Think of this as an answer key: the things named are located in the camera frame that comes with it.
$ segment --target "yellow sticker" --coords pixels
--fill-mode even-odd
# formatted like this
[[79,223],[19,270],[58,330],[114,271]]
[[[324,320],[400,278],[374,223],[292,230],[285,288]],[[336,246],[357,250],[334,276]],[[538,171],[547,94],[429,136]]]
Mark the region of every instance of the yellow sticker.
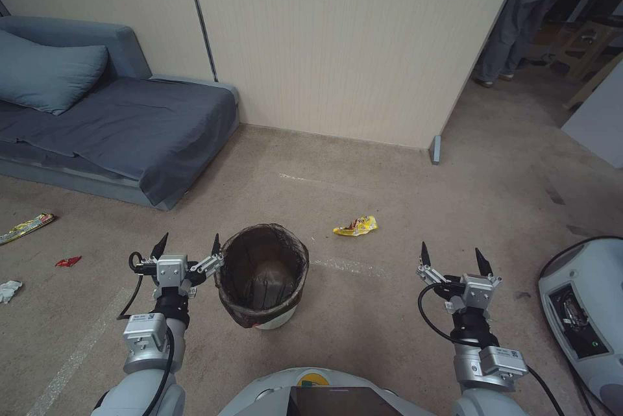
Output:
[[329,385],[329,381],[320,374],[305,374],[300,378],[297,387],[313,387],[314,385]]

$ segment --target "garbage bag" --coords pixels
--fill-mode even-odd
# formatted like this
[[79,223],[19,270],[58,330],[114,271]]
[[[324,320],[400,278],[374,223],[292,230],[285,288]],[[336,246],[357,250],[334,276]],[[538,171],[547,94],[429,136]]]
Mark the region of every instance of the garbage bag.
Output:
[[310,254],[283,226],[245,228],[225,243],[223,258],[214,281],[223,306],[242,327],[265,324],[299,303]]

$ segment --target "gray blanket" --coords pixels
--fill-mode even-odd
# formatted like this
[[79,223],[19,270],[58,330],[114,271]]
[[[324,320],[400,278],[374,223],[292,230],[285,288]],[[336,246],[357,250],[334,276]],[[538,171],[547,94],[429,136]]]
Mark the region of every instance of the gray blanket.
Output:
[[0,101],[0,140],[26,142],[139,181],[157,205],[188,189],[229,137],[223,88],[122,78],[60,116]]

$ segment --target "white floor marking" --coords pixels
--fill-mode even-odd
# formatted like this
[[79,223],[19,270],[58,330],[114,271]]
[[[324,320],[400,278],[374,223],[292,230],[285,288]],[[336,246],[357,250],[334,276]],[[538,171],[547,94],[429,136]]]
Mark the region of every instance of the white floor marking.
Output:
[[317,179],[299,178],[299,177],[290,176],[290,175],[283,174],[283,173],[279,173],[279,177],[284,178],[284,179],[304,182],[310,186],[317,187],[320,189],[330,189],[335,192],[341,192],[341,193],[346,193],[350,195],[358,195],[360,197],[368,197],[370,195],[369,192],[359,189],[354,186],[343,186],[341,184],[334,184],[333,182],[326,182],[326,181],[321,181]]
[[78,344],[76,350],[71,354],[69,359],[65,361],[65,364],[63,364],[56,376],[50,381],[43,394],[37,398],[37,401],[32,405],[31,410],[26,416],[43,416],[47,413],[47,410],[50,409],[54,401],[58,398],[63,388],[65,388],[65,385],[67,385],[76,370],[80,367],[80,364],[82,364],[84,359],[88,356],[94,344],[96,344],[97,340],[104,334],[108,323],[113,320],[124,307],[125,303],[130,298],[130,293],[131,291],[125,288],[117,293],[106,310],[93,324],[91,330],[89,330]]
[[376,267],[374,265],[365,265],[361,262],[354,260],[346,260],[340,258],[332,258],[327,260],[312,259],[310,260],[312,265],[321,265],[323,267],[329,267],[335,270],[354,273],[357,275],[376,276],[378,278],[385,278],[389,276],[389,273],[385,271],[383,267]]

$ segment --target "gray sofa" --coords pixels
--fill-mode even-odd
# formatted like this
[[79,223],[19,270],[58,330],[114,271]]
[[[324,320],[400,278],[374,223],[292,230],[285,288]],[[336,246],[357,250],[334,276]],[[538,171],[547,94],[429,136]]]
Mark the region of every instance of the gray sofa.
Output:
[[128,27],[9,16],[0,29],[108,49],[102,78],[60,116],[0,101],[0,174],[170,210],[238,127],[234,87],[152,75]]

